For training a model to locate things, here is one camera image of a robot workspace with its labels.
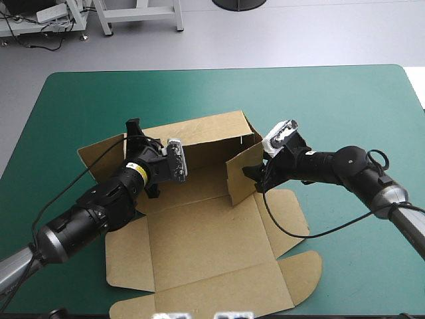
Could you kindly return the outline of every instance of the black cable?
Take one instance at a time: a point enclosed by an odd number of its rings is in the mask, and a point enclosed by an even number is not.
[[[66,34],[69,33],[69,32],[71,32],[73,30],[74,25],[75,25],[75,20],[72,21],[71,29],[66,30],[69,26],[66,27],[62,38],[60,38],[59,45],[56,48],[54,48],[54,49],[51,49],[51,48],[48,48],[48,47],[44,47],[42,45],[29,45],[27,47],[30,48],[30,49],[44,49],[44,50],[51,51],[51,52],[57,51],[60,48],[62,48],[62,44],[65,41]]]
[[[12,16],[7,15],[6,13],[4,13],[4,12],[2,12],[2,11],[0,11],[0,14],[2,14],[2,16],[3,16],[4,20],[6,20],[7,26],[8,26],[8,28],[9,28],[9,30],[10,30],[10,32],[11,32],[11,34],[12,34],[12,37],[13,37],[13,39],[15,40],[15,42],[16,42],[16,43],[18,43],[19,45],[21,45],[22,47],[25,47],[25,48],[28,48],[28,49],[44,49],[44,50],[51,51],[51,52],[54,52],[54,51],[59,50],[60,48],[62,48],[62,44],[63,44],[63,42],[65,41],[66,34],[67,34],[67,33],[69,33],[69,32],[71,32],[71,31],[73,30],[73,28],[74,28],[74,25],[75,25],[75,20],[73,20],[73,21],[72,21],[71,29],[67,30],[67,28],[69,28],[69,26],[67,26],[67,27],[65,28],[64,34],[63,34],[62,38],[60,39],[59,45],[58,45],[56,48],[52,49],[52,48],[44,47],[44,46],[41,46],[41,45],[26,45],[25,43],[22,43],[22,42],[18,39],[18,37],[14,34],[13,29],[12,29],[12,27],[11,27],[10,23],[9,23],[9,19],[10,19]],[[34,20],[30,20],[30,19],[25,19],[25,20],[26,20],[26,21],[30,21],[30,22],[37,23],[37,22],[36,22],[36,21],[34,21]],[[48,26],[49,26],[49,25],[45,25],[45,26],[41,29],[41,32],[42,32],[45,28],[47,28]]]
[[[10,32],[11,32],[11,34],[12,34],[12,37],[13,37],[13,39],[19,44],[19,45],[21,45],[21,46],[23,46],[23,47],[27,47],[26,46],[26,44],[25,43],[22,43],[18,38],[17,38],[17,36],[13,33],[13,30],[12,30],[12,27],[11,27],[11,25],[10,25],[10,23],[9,23],[9,20],[8,20],[8,18],[6,17],[6,14],[4,14],[2,11],[0,11],[0,13],[3,15],[3,17],[5,18],[5,20],[6,20],[6,23],[7,23],[7,26],[8,26],[8,28],[9,28],[9,30],[10,30]]]
[[[50,201],[48,201],[43,207],[42,209],[39,211],[39,213],[37,214],[36,219],[33,221],[33,224],[31,225],[31,233],[33,236],[33,242],[34,242],[34,246],[35,246],[35,251],[34,251],[34,255],[31,258],[30,262],[28,263],[27,267],[25,268],[24,273],[21,275],[21,277],[19,278],[18,283],[16,284],[15,287],[13,287],[12,291],[9,293],[5,303],[2,305],[2,307],[0,308],[0,314],[2,314],[5,310],[6,307],[10,304],[10,302],[12,301],[13,297],[15,296],[15,294],[17,293],[19,287],[22,285],[22,283],[24,282],[25,278],[28,276],[29,271],[36,259],[36,255],[39,252],[39,244],[37,241],[37,234],[35,233],[36,231],[36,227],[37,227],[37,223],[40,221],[41,217],[43,216],[44,212],[56,201],[58,200],[63,194],[65,194],[78,180],[81,179],[81,177],[83,177],[88,171],[90,171],[108,152],[110,152],[114,147],[116,147],[118,144],[122,143],[125,140],[130,140],[133,138],[142,138],[145,140],[150,140],[151,142],[156,143],[158,146],[163,147],[163,145],[161,144],[161,142],[158,142],[157,140],[150,138],[149,136],[144,136],[144,135],[132,135],[132,136],[126,136],[120,140],[118,140],[117,142],[115,142],[114,144],[112,144],[106,151],[104,151],[98,158],[96,158],[93,163],[91,163],[84,171],[82,171],[80,174],[77,175],[76,178],[74,178],[61,192],[59,192],[58,195],[56,195],[55,197],[53,197]]]
[[[6,19],[6,18],[11,18],[11,19],[14,19],[14,20],[15,19],[22,19],[26,22],[35,23],[36,25],[43,25],[44,24],[44,23],[39,23],[38,21],[35,21],[35,20],[32,20],[32,19],[25,18],[25,17],[17,17],[17,16],[14,16],[14,15],[8,15],[7,13],[4,13],[2,11],[0,11],[0,13],[3,15],[2,19]]]
[[[382,156],[385,161],[384,166],[382,166],[375,158],[373,158],[372,153],[378,153]],[[384,171],[386,171],[390,167],[390,160],[388,156],[383,151],[380,150],[370,150],[367,152],[367,157],[373,163],[373,165],[378,169],[379,176],[382,177],[384,175]]]
[[[31,267],[32,267],[34,261],[35,261],[35,255],[33,255],[33,257],[31,257],[31,260],[29,261],[27,267],[25,268],[25,271],[23,272],[22,276],[19,277],[18,283],[16,284],[15,287],[13,287],[12,291],[7,296],[6,301],[4,302],[2,307],[0,308],[0,314],[4,313],[7,306],[11,303],[11,301],[12,301],[13,297],[15,296],[15,294],[17,293],[19,287],[21,287],[22,283],[24,282],[24,279],[28,276],[28,273],[31,270]]]
[[[412,209],[414,211],[421,211],[421,212],[425,213],[425,209],[422,209],[422,208],[413,206],[413,205],[411,205],[410,203],[407,203],[407,202],[405,202],[405,203],[390,203],[390,204],[387,204],[387,205],[383,205],[383,206],[377,207],[376,209],[374,209],[372,211],[369,211],[368,213],[365,213],[364,215],[361,215],[360,217],[357,217],[355,219],[352,219],[352,220],[348,221],[347,223],[345,223],[343,225],[340,225],[340,226],[338,226],[336,228],[330,229],[328,231],[324,231],[324,232],[319,233],[319,234],[316,234],[316,235],[297,235],[297,234],[293,234],[293,233],[287,231],[286,229],[284,229],[276,221],[276,219],[274,218],[272,212],[270,211],[270,208],[269,208],[268,203],[267,203],[266,191],[265,191],[265,186],[264,185],[265,185],[265,181],[267,180],[267,177],[268,177],[268,174],[269,174],[269,172],[268,172],[268,166],[272,162],[272,160],[273,160],[273,158],[270,161],[267,162],[266,169],[265,169],[265,172],[264,172],[263,192],[262,192],[263,201],[264,201],[264,205],[266,206],[267,212],[268,212],[270,218],[273,220],[273,223],[275,224],[275,226],[277,226],[278,229],[280,229],[281,231],[283,231],[288,236],[295,237],[295,238],[301,238],[301,239],[312,239],[312,238],[322,237],[322,236],[328,235],[330,233],[334,233],[336,231],[339,231],[340,229],[343,229],[345,227],[348,227],[349,225],[352,225],[352,224],[354,224],[354,223],[356,223],[358,221],[361,221],[362,219],[365,219],[366,217],[368,217],[368,216],[370,216],[372,214],[377,213],[381,209],[388,208],[388,207],[391,207],[390,208],[391,211],[394,210],[394,209],[396,209],[396,208],[398,208],[398,207],[401,207],[401,208],[409,208],[409,209]]]
[[[56,200],[59,199],[59,197],[61,197],[64,193],[66,193],[66,191],[68,191],[78,180],[80,180],[81,177],[83,177],[88,171],[90,171],[93,168],[93,166],[95,166],[114,147],[116,147],[118,144],[120,144],[121,142],[123,142],[125,140],[130,140],[130,139],[133,139],[133,138],[143,138],[145,140],[151,140],[152,142],[163,147],[163,145],[160,142],[158,142],[157,140],[150,138],[149,136],[144,136],[144,135],[126,136],[126,137],[118,140],[114,144],[112,144],[106,151],[104,151],[98,158],[96,158],[96,160],[93,163],[91,163],[84,171],[82,171],[80,174],[78,174],[77,177],[74,178],[58,195],[56,195],[50,201],[48,201],[42,207],[42,209],[39,211],[36,219],[34,220],[33,224],[31,225],[31,232],[33,234],[33,241],[34,241],[34,245],[35,245],[36,250],[38,250],[38,243],[37,243],[37,238],[36,238],[36,233],[35,233],[35,227],[37,226],[37,223],[40,221],[40,219],[43,216],[43,213],[46,211],[46,209],[48,209],[49,206],[51,206]]]

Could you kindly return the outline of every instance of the floor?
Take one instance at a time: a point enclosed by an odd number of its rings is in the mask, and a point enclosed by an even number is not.
[[[164,1],[151,0],[154,5]],[[383,63],[425,66],[425,0],[268,0],[261,8],[244,13],[224,11],[211,0],[181,2],[182,33],[175,31],[172,21],[146,21],[116,24],[115,35],[104,37],[96,14],[91,13],[86,43],[75,33],[55,53],[25,49],[12,40],[0,48],[0,175],[46,77],[54,72]],[[131,7],[128,1],[106,3]],[[51,47],[57,42],[40,35],[25,40]],[[411,73],[423,80],[418,70],[411,69]],[[101,88],[87,89],[102,93]]]

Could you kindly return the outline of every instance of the cardboard flap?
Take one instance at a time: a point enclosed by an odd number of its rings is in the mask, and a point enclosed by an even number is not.
[[[242,168],[261,164],[263,161],[263,151],[263,145],[257,143],[226,162],[227,188],[233,205],[240,203],[256,191],[254,186],[255,181],[247,178]]]
[[[307,299],[315,290],[322,271],[322,261],[316,251],[307,251],[278,261],[294,306]]]
[[[111,319],[150,319],[155,313],[153,294],[116,302],[109,310]]]
[[[187,176],[185,183],[172,181],[159,185],[159,198],[148,198],[143,192],[137,198],[137,210],[146,215],[164,209],[196,203],[227,195],[226,172],[224,165],[214,165],[195,169]]]
[[[140,297],[114,304],[110,310],[111,319],[150,318],[151,298]],[[156,312],[188,312],[193,318],[213,318],[216,312],[230,310],[249,310],[258,317],[293,307],[276,261],[155,294]]]
[[[236,207],[224,196],[147,220],[157,291],[275,260],[252,196]]]
[[[253,134],[240,110],[146,128],[143,131],[152,138],[160,138],[163,143],[166,143],[168,138],[179,138],[183,145],[208,143]]]
[[[86,167],[92,165],[108,148],[116,144],[102,159],[90,170],[97,182],[105,181],[112,172],[124,161],[125,141],[120,142],[125,134],[108,138],[101,142],[80,148],[77,152]]]
[[[108,284],[155,291],[147,217],[108,233],[105,245]]]
[[[270,211],[279,225],[294,234],[309,234],[307,221],[293,191],[288,189],[271,189],[266,195]],[[303,241],[303,239],[286,235],[275,226],[266,210],[262,194],[255,193],[254,198],[275,258],[282,256],[292,247]]]

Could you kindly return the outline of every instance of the green table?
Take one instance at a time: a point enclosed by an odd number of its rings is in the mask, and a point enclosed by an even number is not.
[[[391,176],[413,203],[425,206],[424,112],[399,66],[56,73],[0,181],[0,256],[31,240],[36,212],[83,169],[76,153],[81,146],[125,131],[128,118],[140,117],[150,127],[238,109],[262,134],[278,120],[296,119],[316,150],[384,150]],[[93,184],[86,176],[44,222]],[[285,187],[296,192],[312,233],[366,211],[342,187]],[[288,313],[425,313],[424,262],[391,223],[369,217],[288,254],[310,249],[323,257],[323,276],[313,295]],[[104,259],[104,240],[98,239],[65,265],[50,265],[28,280],[9,311],[65,306],[73,313],[105,313],[115,301],[143,294],[108,286]]]

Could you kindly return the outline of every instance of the brown cardboard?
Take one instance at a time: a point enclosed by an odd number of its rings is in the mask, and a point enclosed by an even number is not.
[[[118,302],[112,319],[150,318],[153,312],[249,310],[261,316],[294,307],[316,287],[317,253],[276,261],[301,240],[279,231],[261,194],[242,167],[262,162],[260,136],[241,111],[144,130],[182,139],[189,175],[183,184],[160,185],[159,199],[138,198],[146,214],[106,236],[106,277],[113,286],[155,291]],[[79,150],[86,165],[116,143],[116,136]],[[124,159],[125,144],[91,170],[97,180]],[[268,192],[276,219],[299,234],[309,230],[295,195]]]

